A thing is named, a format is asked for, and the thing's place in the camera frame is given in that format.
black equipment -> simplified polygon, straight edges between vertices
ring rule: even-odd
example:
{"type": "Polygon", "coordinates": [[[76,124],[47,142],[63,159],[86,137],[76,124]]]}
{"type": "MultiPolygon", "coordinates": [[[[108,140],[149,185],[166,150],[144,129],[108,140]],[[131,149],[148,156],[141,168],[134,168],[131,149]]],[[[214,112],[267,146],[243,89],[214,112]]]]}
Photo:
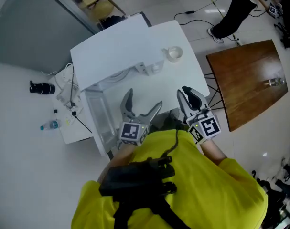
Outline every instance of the black equipment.
{"type": "Polygon", "coordinates": [[[31,93],[37,93],[37,94],[41,94],[41,95],[54,94],[55,86],[52,84],[48,84],[48,83],[34,84],[34,83],[32,83],[32,81],[30,81],[29,91],[31,93]]]}
{"type": "Polygon", "coordinates": [[[119,202],[114,214],[114,229],[127,229],[128,219],[139,208],[150,208],[174,229],[189,229],[165,200],[167,194],[177,191],[173,182],[162,181],[175,175],[171,162],[171,156],[162,156],[110,168],[99,192],[102,196],[113,196],[113,201],[119,202]]]}

white cord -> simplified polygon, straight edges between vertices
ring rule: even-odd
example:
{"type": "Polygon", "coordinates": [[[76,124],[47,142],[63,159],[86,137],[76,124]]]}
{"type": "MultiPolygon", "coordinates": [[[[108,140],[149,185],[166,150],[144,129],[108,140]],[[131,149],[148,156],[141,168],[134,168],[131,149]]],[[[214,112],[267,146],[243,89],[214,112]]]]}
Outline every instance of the white cord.
{"type": "Polygon", "coordinates": [[[60,90],[62,91],[63,89],[60,87],[60,85],[58,84],[58,82],[57,82],[57,77],[56,77],[56,75],[54,76],[54,80],[55,80],[55,83],[57,84],[57,86],[60,88],[60,90]]]}
{"type": "Polygon", "coordinates": [[[51,75],[51,74],[53,74],[53,73],[56,73],[56,74],[58,74],[58,72],[57,72],[57,71],[54,71],[54,72],[52,72],[52,73],[50,73],[50,74],[44,74],[44,72],[43,72],[43,71],[41,71],[41,73],[42,73],[43,75],[46,75],[46,76],[49,76],[49,75],[51,75]]]}
{"type": "Polygon", "coordinates": [[[76,87],[79,88],[78,85],[76,85],[76,84],[72,84],[72,81],[70,81],[70,80],[66,81],[66,80],[65,80],[67,67],[68,67],[68,66],[71,66],[71,65],[74,66],[72,63],[68,63],[68,64],[65,66],[64,72],[62,73],[62,81],[63,81],[65,84],[70,84],[70,85],[73,85],[73,86],[76,86],[76,87]]]}

black strap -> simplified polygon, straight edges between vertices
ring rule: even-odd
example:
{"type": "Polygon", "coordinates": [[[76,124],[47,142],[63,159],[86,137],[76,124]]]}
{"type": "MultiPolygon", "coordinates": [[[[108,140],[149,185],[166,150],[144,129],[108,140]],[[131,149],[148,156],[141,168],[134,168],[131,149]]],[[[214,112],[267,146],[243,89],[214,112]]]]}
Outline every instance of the black strap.
{"type": "MultiPolygon", "coordinates": [[[[128,229],[128,220],[134,210],[139,207],[128,206],[120,203],[119,208],[114,214],[114,229],[128,229]]],[[[150,208],[154,214],[166,221],[173,229],[190,229],[170,208],[164,197],[152,199],[151,203],[145,208],[150,208]]]]}
{"type": "Polygon", "coordinates": [[[115,224],[114,229],[128,229],[128,220],[131,217],[133,210],[120,203],[118,210],[114,214],[115,224]]]}
{"type": "Polygon", "coordinates": [[[165,198],[159,199],[159,202],[151,208],[154,214],[159,214],[173,229],[190,229],[170,208],[165,198]]]}

electrical cable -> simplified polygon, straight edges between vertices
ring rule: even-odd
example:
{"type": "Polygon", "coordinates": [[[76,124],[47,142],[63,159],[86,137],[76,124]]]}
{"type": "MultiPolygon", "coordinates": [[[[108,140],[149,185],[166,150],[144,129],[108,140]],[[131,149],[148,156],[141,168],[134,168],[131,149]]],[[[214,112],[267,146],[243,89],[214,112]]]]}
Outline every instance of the electrical cable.
{"type": "Polygon", "coordinates": [[[70,89],[70,105],[72,107],[76,106],[76,104],[72,102],[73,85],[74,85],[74,67],[73,67],[73,74],[72,74],[72,88],[70,89]]]}
{"type": "Polygon", "coordinates": [[[79,87],[78,85],[76,85],[76,84],[70,82],[69,80],[68,80],[68,81],[65,81],[65,80],[64,80],[64,78],[66,77],[66,71],[67,71],[67,67],[68,67],[68,66],[72,66],[72,67],[74,67],[74,65],[73,65],[72,63],[68,63],[68,64],[65,66],[64,72],[62,73],[62,81],[63,81],[65,84],[73,84],[74,86],[79,87]]]}
{"type": "Polygon", "coordinates": [[[62,91],[63,89],[62,89],[62,87],[60,87],[60,85],[59,85],[59,83],[58,83],[58,81],[57,81],[57,77],[56,77],[56,75],[54,76],[54,81],[55,81],[55,83],[57,84],[57,86],[59,87],[59,89],[62,91]]]}
{"type": "MultiPolygon", "coordinates": [[[[215,5],[215,2],[217,2],[217,1],[219,1],[219,0],[212,1],[210,4],[207,4],[207,5],[205,5],[205,6],[201,7],[201,8],[199,8],[199,9],[197,9],[196,11],[191,10],[191,11],[187,11],[187,12],[184,12],[184,13],[177,13],[177,14],[174,16],[173,20],[175,20],[175,17],[176,17],[177,15],[179,15],[179,14],[192,14],[192,13],[196,13],[196,12],[198,12],[199,10],[204,9],[205,7],[207,7],[207,6],[211,5],[211,4],[214,4],[214,5],[215,5]]],[[[187,23],[185,23],[185,24],[180,24],[180,23],[179,23],[179,25],[187,25],[187,24],[189,24],[189,23],[191,23],[191,22],[194,22],[194,21],[202,21],[202,22],[206,22],[206,23],[209,23],[210,25],[214,26],[211,22],[204,21],[204,20],[192,20],[192,21],[189,21],[189,22],[187,22],[187,23]]],[[[239,39],[234,39],[234,40],[233,40],[233,39],[229,38],[228,36],[227,36],[227,38],[228,38],[229,40],[233,41],[233,42],[236,42],[236,41],[239,40],[239,39]]]]}
{"type": "MultiPolygon", "coordinates": [[[[74,85],[74,66],[73,66],[73,73],[72,73],[72,82],[71,82],[71,84],[72,84],[72,88],[71,88],[71,90],[70,90],[70,105],[72,106],[72,107],[74,107],[74,106],[76,106],[76,104],[72,101],[72,95],[73,95],[73,85],[74,85]]],[[[79,120],[78,119],[78,117],[77,117],[77,112],[76,111],[73,111],[72,112],[72,116],[73,117],[75,117],[82,125],[84,125],[84,127],[90,132],[90,133],[92,133],[91,132],[91,130],[81,121],[81,120],[79,120]]]]}
{"type": "Polygon", "coordinates": [[[258,5],[256,5],[255,9],[253,9],[252,11],[255,11],[255,12],[266,11],[266,10],[256,10],[257,7],[258,5]]]}
{"type": "MultiPolygon", "coordinates": [[[[194,22],[194,21],[202,21],[202,22],[206,22],[206,23],[209,23],[210,25],[214,26],[211,22],[204,21],[204,20],[192,20],[192,21],[189,21],[189,22],[187,22],[187,23],[185,23],[185,24],[179,24],[179,25],[187,25],[187,24],[189,24],[189,23],[191,23],[191,22],[194,22]]],[[[233,41],[233,42],[236,42],[236,41],[237,41],[237,40],[233,40],[233,39],[229,38],[228,36],[227,36],[227,38],[228,38],[229,40],[233,41]]]]}
{"type": "Polygon", "coordinates": [[[92,133],[91,132],[91,130],[85,125],[85,124],[83,124],[83,122],[81,121],[81,120],[79,120],[78,119],[78,117],[77,116],[74,116],[82,125],[84,125],[84,127],[90,132],[90,133],[92,133]]]}
{"type": "Polygon", "coordinates": [[[50,74],[44,74],[44,72],[43,72],[43,71],[41,71],[41,73],[42,73],[43,75],[49,76],[49,75],[51,75],[51,74],[53,74],[53,73],[56,73],[56,74],[58,74],[58,71],[54,71],[54,72],[52,72],[52,73],[50,73],[50,74]]]}
{"type": "MultiPolygon", "coordinates": [[[[210,6],[210,5],[213,4],[214,2],[211,2],[210,4],[207,4],[207,5],[203,6],[202,8],[197,9],[196,11],[193,11],[193,10],[192,10],[192,11],[187,11],[187,12],[184,12],[184,13],[185,13],[185,14],[196,13],[196,12],[198,12],[199,10],[204,9],[204,8],[206,8],[207,6],[210,6]]],[[[174,16],[173,20],[175,20],[175,17],[176,17],[177,15],[179,15],[179,14],[184,14],[184,13],[177,13],[177,14],[174,16]]]]}
{"type": "Polygon", "coordinates": [[[166,151],[161,155],[161,158],[166,157],[170,152],[172,152],[173,150],[176,149],[176,147],[177,147],[178,144],[179,144],[178,133],[179,133],[179,129],[177,129],[177,130],[176,130],[176,133],[175,133],[175,144],[174,144],[170,149],[167,149],[167,150],[166,150],[166,151]]]}
{"type": "Polygon", "coordinates": [[[260,15],[257,15],[257,16],[254,16],[254,15],[252,15],[252,14],[249,14],[249,15],[252,16],[252,17],[254,17],[254,18],[258,18],[259,16],[262,16],[264,13],[266,13],[266,11],[263,12],[263,13],[261,13],[260,15]]]}

brown tabletop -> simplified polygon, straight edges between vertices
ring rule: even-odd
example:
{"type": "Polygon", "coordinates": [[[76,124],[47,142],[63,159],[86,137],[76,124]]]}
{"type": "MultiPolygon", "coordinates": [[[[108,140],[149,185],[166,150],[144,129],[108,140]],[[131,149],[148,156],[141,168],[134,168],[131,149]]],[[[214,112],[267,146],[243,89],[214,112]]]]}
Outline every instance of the brown tabletop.
{"type": "Polygon", "coordinates": [[[234,131],[264,112],[288,91],[268,79],[285,79],[272,40],[227,49],[206,56],[221,91],[229,130],[234,131]]]}

